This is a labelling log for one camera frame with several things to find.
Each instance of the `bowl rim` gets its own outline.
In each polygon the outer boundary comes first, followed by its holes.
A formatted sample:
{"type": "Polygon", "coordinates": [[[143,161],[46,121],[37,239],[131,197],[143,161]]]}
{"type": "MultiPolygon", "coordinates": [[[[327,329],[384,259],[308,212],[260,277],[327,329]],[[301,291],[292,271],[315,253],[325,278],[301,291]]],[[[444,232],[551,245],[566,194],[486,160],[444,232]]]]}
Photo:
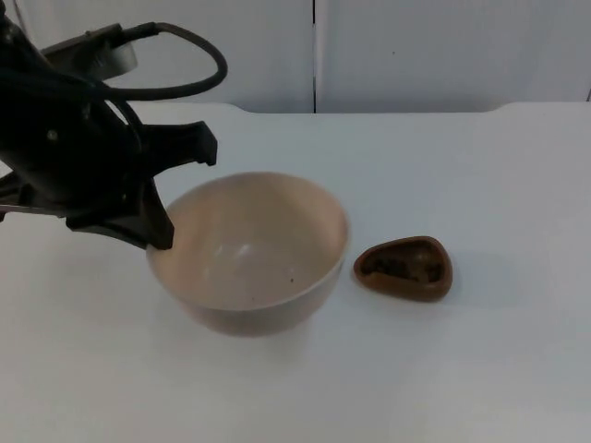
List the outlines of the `bowl rim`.
{"type": "Polygon", "coordinates": [[[208,180],[206,182],[203,182],[199,185],[193,186],[187,192],[183,193],[178,198],[175,198],[175,200],[173,200],[166,207],[166,212],[168,212],[168,210],[171,207],[173,207],[173,205],[176,202],[178,202],[180,199],[184,198],[185,196],[187,196],[188,194],[190,194],[192,192],[197,191],[201,187],[210,186],[210,185],[214,184],[215,182],[221,182],[223,180],[236,178],[236,177],[240,177],[240,176],[247,176],[247,175],[277,175],[277,176],[282,176],[282,177],[286,177],[286,178],[291,178],[291,179],[296,179],[296,180],[308,182],[309,184],[315,186],[316,188],[318,188],[319,190],[321,190],[322,192],[327,194],[330,198],[334,199],[334,201],[337,203],[339,209],[341,210],[341,213],[343,214],[343,219],[344,219],[345,239],[344,239],[344,244],[343,244],[343,248],[341,250],[341,253],[339,254],[338,259],[334,262],[334,265],[332,265],[332,267],[329,270],[327,270],[326,273],[324,275],[322,275],[321,278],[314,281],[312,284],[310,284],[307,288],[303,289],[302,291],[295,293],[294,295],[292,295],[288,298],[285,298],[283,300],[277,301],[277,302],[268,303],[266,305],[258,305],[256,307],[245,309],[245,308],[235,308],[235,307],[221,308],[219,306],[204,305],[203,303],[187,300],[181,294],[176,293],[175,291],[172,291],[171,289],[167,288],[166,285],[164,284],[163,280],[157,275],[157,273],[155,271],[153,259],[152,259],[152,256],[154,255],[155,252],[158,251],[158,249],[156,249],[152,245],[148,245],[148,247],[146,248],[146,257],[147,257],[148,263],[150,265],[152,275],[156,278],[158,283],[160,283],[160,285],[165,289],[166,292],[171,294],[174,298],[177,298],[180,302],[182,302],[184,304],[188,304],[190,307],[196,307],[198,309],[209,309],[212,311],[221,311],[221,312],[254,312],[254,311],[259,311],[259,310],[263,310],[263,309],[269,309],[269,308],[276,307],[279,305],[285,305],[287,303],[293,302],[295,299],[297,299],[299,297],[306,295],[307,293],[312,293],[314,290],[316,290],[322,284],[324,284],[328,279],[330,279],[332,277],[333,273],[337,272],[337,274],[338,274],[338,269],[343,265],[344,260],[346,259],[346,255],[347,255],[347,253],[349,251],[349,247],[351,245],[351,221],[349,218],[349,214],[347,213],[346,209],[343,206],[343,203],[341,203],[341,200],[339,198],[337,198],[331,191],[326,189],[324,186],[319,185],[314,180],[310,180],[308,178],[301,177],[298,175],[277,173],[274,171],[247,171],[247,172],[242,172],[242,173],[223,175],[221,177],[217,177],[217,178],[208,180]]]}

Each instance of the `white table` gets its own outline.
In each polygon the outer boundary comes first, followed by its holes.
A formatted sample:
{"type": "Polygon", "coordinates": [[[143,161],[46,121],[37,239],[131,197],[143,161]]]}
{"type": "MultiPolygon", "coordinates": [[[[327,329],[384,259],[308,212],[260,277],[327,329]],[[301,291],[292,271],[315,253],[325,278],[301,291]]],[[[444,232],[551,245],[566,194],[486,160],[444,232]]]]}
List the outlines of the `white table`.
{"type": "Polygon", "coordinates": [[[241,171],[313,179],[350,214],[345,271],[308,323],[228,338],[189,319],[139,249],[9,214],[0,225],[0,440],[588,441],[591,107],[138,109],[151,123],[204,119],[220,141],[218,166],[159,177],[165,203],[241,171]],[[405,302],[352,280],[367,247],[421,234],[452,256],[442,302],[405,302]]]}

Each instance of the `brown triangular dish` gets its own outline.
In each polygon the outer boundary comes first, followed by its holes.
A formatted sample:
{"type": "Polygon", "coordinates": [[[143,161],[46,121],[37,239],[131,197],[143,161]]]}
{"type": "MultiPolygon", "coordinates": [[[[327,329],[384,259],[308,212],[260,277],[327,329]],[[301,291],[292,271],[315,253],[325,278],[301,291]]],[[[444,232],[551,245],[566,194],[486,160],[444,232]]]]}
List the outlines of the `brown triangular dish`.
{"type": "Polygon", "coordinates": [[[452,288],[452,261],[432,237],[410,237],[371,247],[353,267],[369,289],[435,302],[452,288]]]}

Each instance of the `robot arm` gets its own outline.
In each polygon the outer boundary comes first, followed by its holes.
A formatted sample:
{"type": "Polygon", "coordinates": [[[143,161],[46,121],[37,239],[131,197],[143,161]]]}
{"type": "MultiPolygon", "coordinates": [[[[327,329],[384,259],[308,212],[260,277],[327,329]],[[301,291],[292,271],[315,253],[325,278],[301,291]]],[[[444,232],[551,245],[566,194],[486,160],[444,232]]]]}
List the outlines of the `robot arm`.
{"type": "Polygon", "coordinates": [[[43,54],[6,17],[0,0],[0,221],[8,212],[66,218],[73,231],[99,233],[145,248],[172,247],[174,226],[153,177],[188,162],[216,163],[217,141],[203,122],[144,125],[128,100],[168,100],[209,90],[225,78],[222,54],[173,25],[114,25],[43,54]],[[119,90],[101,60],[130,42],[171,32],[212,56],[215,75],[158,90],[119,90]],[[123,121],[107,102],[125,117],[123,121]]]}

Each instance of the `white ceramic bowl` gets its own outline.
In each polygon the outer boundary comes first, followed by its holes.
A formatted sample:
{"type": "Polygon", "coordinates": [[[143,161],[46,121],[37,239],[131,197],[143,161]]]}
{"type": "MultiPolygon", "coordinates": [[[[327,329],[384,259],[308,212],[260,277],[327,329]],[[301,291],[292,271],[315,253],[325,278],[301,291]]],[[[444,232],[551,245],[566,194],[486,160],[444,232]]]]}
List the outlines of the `white ceramic bowl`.
{"type": "Polygon", "coordinates": [[[198,186],[168,214],[175,242],[151,268],[210,329],[257,336],[292,328],[326,301],[349,239],[339,201],[291,175],[246,173],[198,186]]]}

